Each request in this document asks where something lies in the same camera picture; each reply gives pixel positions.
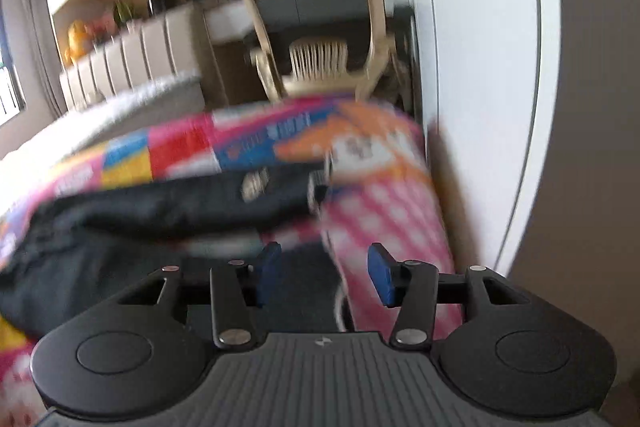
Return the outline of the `black knitted garment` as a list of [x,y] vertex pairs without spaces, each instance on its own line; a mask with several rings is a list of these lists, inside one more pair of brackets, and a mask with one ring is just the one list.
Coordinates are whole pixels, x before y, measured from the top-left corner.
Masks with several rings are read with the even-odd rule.
[[171,179],[44,202],[1,270],[1,315],[39,339],[164,265],[179,243],[268,232],[316,215],[330,182],[316,162]]

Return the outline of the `colourful cartoon quilted mat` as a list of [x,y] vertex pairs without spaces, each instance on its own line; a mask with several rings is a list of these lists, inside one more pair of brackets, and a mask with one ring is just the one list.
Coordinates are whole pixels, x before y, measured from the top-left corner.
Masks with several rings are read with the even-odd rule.
[[200,294],[230,256],[274,260],[255,320],[277,332],[388,335],[367,272],[379,243],[399,260],[454,269],[418,126],[347,98],[253,104],[165,122],[76,154],[32,161],[1,192],[1,421],[46,410],[36,342],[165,265]]

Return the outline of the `white quilted bed mattress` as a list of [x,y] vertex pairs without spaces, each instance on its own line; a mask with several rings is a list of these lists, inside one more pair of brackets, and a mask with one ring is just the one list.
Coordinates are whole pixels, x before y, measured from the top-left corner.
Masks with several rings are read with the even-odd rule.
[[83,110],[72,109],[1,159],[1,211],[47,181],[56,165],[86,148],[205,109],[201,78],[180,72]]

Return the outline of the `beige padded headboard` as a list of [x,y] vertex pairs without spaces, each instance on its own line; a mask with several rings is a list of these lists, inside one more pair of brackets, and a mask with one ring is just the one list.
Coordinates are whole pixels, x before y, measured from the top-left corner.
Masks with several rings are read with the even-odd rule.
[[193,4],[142,23],[81,57],[61,72],[66,107],[111,98],[182,72],[213,72],[205,18]]

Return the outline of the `grey curtain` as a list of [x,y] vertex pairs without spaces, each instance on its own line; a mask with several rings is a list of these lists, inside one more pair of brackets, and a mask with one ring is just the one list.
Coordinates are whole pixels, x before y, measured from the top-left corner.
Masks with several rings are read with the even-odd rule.
[[37,71],[39,89],[54,119],[66,113],[60,83],[62,64],[47,0],[21,0],[26,18],[26,34]]

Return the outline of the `beige mesh office chair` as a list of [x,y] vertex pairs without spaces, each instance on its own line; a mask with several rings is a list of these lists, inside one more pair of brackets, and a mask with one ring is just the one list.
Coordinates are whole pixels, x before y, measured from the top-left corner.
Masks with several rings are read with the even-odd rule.
[[270,101],[376,96],[413,106],[409,18],[385,0],[242,0],[255,31],[250,61]]

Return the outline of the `yellow duck plush toy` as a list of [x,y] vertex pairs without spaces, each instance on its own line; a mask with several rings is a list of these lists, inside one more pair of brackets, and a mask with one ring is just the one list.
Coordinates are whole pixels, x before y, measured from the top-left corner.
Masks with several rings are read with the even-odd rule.
[[94,33],[91,26],[83,20],[74,20],[67,31],[67,43],[63,64],[72,66],[93,51]]

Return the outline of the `pink flower bouquet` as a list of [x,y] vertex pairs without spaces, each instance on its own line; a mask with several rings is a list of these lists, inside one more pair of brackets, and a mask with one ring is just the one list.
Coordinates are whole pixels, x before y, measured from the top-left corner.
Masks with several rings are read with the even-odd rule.
[[92,41],[96,44],[104,43],[112,37],[117,36],[119,33],[114,15],[110,12],[106,12],[102,16],[88,23],[87,31],[91,36]]

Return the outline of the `black round speaker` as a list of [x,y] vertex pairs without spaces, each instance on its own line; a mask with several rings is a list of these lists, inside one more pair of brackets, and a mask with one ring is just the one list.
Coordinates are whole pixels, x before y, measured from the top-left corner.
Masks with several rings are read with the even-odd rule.
[[176,0],[148,0],[149,16],[156,17],[176,6]]

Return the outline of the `green potted plant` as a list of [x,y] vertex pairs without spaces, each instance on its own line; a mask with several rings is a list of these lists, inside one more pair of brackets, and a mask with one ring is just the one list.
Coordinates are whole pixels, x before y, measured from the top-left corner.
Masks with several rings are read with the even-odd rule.
[[113,4],[113,17],[118,28],[125,27],[130,20],[137,18],[136,9],[131,3],[116,0]]

